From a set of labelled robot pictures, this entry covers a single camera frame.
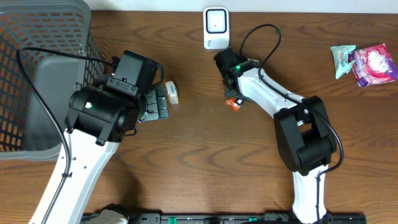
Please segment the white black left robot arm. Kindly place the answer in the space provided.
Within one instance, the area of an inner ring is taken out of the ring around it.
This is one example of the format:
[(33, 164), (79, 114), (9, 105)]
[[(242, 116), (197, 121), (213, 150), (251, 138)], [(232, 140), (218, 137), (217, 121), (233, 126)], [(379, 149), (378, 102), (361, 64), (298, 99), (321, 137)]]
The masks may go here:
[(72, 94), (60, 154), (31, 223), (79, 223), (124, 137), (139, 123), (168, 118), (165, 89), (154, 82), (164, 73), (159, 62), (126, 50), (110, 65), (112, 75)]

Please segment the small orange white candy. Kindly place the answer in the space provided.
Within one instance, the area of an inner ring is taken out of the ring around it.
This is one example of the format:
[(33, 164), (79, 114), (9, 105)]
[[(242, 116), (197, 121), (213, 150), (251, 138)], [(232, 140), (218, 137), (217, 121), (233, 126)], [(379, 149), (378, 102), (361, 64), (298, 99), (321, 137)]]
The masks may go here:
[(173, 81), (168, 81), (165, 83), (167, 98), (171, 105), (179, 104), (179, 97), (177, 87)]

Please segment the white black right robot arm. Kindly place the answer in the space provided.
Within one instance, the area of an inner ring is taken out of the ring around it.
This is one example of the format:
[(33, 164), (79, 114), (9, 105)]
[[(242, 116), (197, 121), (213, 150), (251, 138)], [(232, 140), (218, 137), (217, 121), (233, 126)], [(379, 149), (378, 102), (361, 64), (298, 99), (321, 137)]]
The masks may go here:
[(219, 51), (213, 60), (223, 79), (228, 106), (238, 111), (245, 101), (251, 101), (274, 120), (279, 155), (293, 175), (293, 214), (301, 223), (320, 223), (326, 215), (325, 174), (337, 148), (322, 100), (286, 90), (258, 61), (239, 57), (231, 48)]

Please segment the red purple snack bag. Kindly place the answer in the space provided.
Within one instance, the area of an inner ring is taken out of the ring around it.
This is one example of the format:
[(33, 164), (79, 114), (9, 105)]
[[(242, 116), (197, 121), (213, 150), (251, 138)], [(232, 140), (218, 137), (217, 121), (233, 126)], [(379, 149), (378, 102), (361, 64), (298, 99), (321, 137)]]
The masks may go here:
[(360, 87), (397, 80), (397, 66), (385, 44), (355, 50), (348, 60), (353, 63), (351, 70)]

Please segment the mint green snack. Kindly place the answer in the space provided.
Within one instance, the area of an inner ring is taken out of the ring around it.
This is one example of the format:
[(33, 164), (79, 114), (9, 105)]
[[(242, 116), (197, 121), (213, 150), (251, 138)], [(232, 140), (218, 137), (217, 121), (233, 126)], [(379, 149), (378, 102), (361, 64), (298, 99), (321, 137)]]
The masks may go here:
[(341, 78), (344, 74), (351, 71), (353, 62), (349, 62), (349, 54), (355, 49), (355, 45), (340, 45), (330, 47), (335, 64), (336, 79)]

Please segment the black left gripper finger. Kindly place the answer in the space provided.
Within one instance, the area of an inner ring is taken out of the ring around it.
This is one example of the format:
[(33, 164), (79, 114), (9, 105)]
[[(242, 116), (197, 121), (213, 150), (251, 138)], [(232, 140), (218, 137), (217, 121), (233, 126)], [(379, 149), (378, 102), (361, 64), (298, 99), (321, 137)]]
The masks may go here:
[(167, 119), (169, 117), (167, 92), (164, 87), (158, 87), (155, 91), (157, 97), (157, 108), (159, 119)]
[(159, 119), (159, 109), (157, 106), (157, 97), (155, 90), (151, 90), (148, 94), (142, 95), (138, 101), (140, 113), (138, 122), (155, 121)]

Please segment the orange Top chocolate bar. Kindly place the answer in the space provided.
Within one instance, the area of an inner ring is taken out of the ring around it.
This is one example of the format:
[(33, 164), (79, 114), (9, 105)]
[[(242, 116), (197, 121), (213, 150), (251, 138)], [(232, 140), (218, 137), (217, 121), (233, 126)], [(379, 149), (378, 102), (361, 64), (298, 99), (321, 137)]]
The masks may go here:
[(238, 112), (244, 100), (239, 98), (228, 98), (225, 101), (225, 104), (228, 105), (233, 111)]

